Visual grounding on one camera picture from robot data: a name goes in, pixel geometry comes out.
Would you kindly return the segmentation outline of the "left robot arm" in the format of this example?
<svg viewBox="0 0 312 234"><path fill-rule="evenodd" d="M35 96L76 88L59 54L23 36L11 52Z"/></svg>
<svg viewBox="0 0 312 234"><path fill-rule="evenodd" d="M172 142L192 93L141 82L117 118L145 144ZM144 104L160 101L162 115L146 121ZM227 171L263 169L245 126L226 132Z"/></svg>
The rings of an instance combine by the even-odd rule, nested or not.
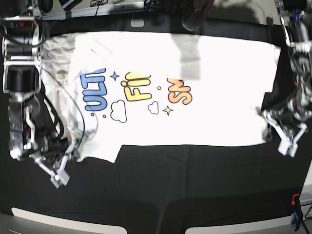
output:
<svg viewBox="0 0 312 234"><path fill-rule="evenodd" d="M267 123L262 138L268 141L277 133L293 142L295 135L312 117L312 2L277 0L275 5L295 88L285 100L260 112Z"/></svg>

